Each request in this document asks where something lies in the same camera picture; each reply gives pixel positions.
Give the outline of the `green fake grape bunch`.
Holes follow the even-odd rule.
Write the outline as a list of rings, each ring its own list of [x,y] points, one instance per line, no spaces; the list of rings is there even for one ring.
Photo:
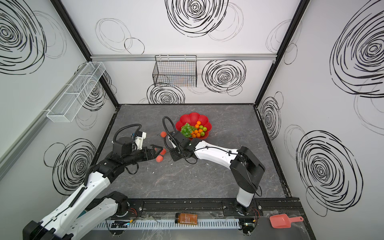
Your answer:
[[[192,138],[193,134],[195,134],[195,126],[190,125],[189,123],[186,123],[184,126],[181,128],[181,133],[186,137],[186,138]]]

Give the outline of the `red flower-shaped fruit bowl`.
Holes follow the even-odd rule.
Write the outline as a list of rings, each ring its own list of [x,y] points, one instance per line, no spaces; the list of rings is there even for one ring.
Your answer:
[[[190,113],[182,115],[179,121],[176,123],[176,129],[181,132],[182,127],[185,124],[190,124],[193,127],[200,121],[204,128],[207,128],[205,135],[200,139],[204,140],[209,136],[210,131],[212,130],[212,124],[209,122],[209,118],[205,115],[200,115],[199,113]]]

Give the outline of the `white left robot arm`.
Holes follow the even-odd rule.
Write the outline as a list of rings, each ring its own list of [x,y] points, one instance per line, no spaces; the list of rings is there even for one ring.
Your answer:
[[[31,221],[23,229],[24,240],[79,240],[99,223],[112,216],[136,214],[127,196],[113,192],[101,199],[105,190],[127,166],[161,157],[163,147],[137,144],[141,138],[121,138],[103,161],[89,168],[83,183],[60,206],[40,222]]]

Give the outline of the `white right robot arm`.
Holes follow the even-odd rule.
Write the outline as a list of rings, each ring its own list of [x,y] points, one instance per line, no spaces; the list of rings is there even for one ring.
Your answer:
[[[165,144],[168,143],[172,145],[169,150],[174,161],[194,158],[229,169],[239,186],[235,203],[237,211],[242,215],[251,211],[255,195],[262,193],[259,185],[266,168],[249,148],[219,147],[196,138],[190,140],[178,131],[165,136]]]

